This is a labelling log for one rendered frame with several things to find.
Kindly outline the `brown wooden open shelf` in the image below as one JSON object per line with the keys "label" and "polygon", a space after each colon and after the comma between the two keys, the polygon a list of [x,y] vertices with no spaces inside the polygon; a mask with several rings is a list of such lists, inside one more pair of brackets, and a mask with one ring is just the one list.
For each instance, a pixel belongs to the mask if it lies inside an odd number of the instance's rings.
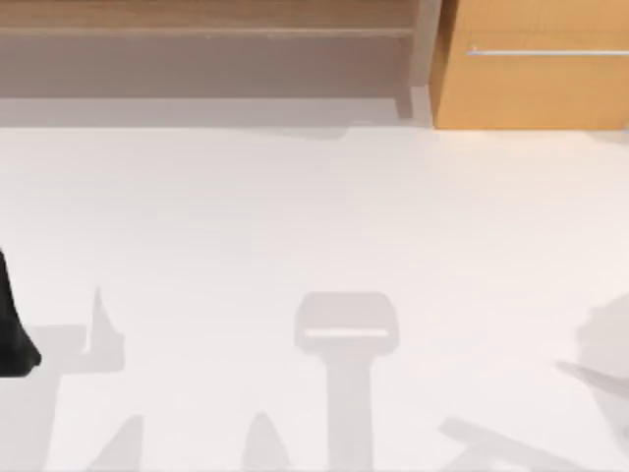
{"label": "brown wooden open shelf", "polygon": [[0,97],[387,98],[424,86],[442,0],[0,0]]}

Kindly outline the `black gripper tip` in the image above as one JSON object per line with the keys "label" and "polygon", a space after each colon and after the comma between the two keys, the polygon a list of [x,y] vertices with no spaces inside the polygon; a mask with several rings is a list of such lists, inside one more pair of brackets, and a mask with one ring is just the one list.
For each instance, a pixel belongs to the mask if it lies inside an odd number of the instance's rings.
{"label": "black gripper tip", "polygon": [[20,320],[6,259],[0,250],[0,379],[26,377],[41,361],[39,350]]}

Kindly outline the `light wooden cupboard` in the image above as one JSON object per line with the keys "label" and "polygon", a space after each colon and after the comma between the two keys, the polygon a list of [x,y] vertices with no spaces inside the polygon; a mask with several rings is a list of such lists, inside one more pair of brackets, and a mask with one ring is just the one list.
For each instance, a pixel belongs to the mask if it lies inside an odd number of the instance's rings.
{"label": "light wooden cupboard", "polygon": [[629,0],[442,0],[429,76],[437,129],[629,128],[629,57],[477,57],[471,47],[629,50]]}

